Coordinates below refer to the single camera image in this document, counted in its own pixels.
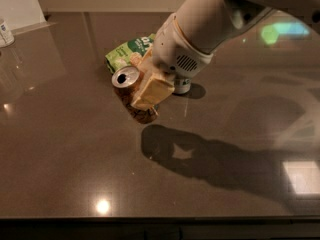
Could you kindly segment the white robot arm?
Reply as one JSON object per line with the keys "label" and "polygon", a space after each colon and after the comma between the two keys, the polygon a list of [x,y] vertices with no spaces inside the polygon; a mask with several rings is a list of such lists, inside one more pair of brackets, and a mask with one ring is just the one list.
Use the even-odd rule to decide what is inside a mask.
{"label": "white robot arm", "polygon": [[320,30],[320,0],[186,0],[157,31],[139,64],[143,80],[132,106],[147,110],[173,93],[187,93],[222,43],[276,10]]}

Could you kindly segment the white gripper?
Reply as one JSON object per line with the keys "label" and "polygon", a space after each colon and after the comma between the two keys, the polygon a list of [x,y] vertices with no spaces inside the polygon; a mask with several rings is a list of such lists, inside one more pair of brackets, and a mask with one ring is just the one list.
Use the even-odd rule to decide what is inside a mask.
{"label": "white gripper", "polygon": [[175,90],[175,76],[153,74],[153,63],[181,78],[193,78],[211,62],[212,57],[213,54],[203,53],[187,41],[176,14],[172,13],[156,33],[153,52],[149,48],[132,64],[136,82],[140,86],[131,105],[146,111],[168,98]]}

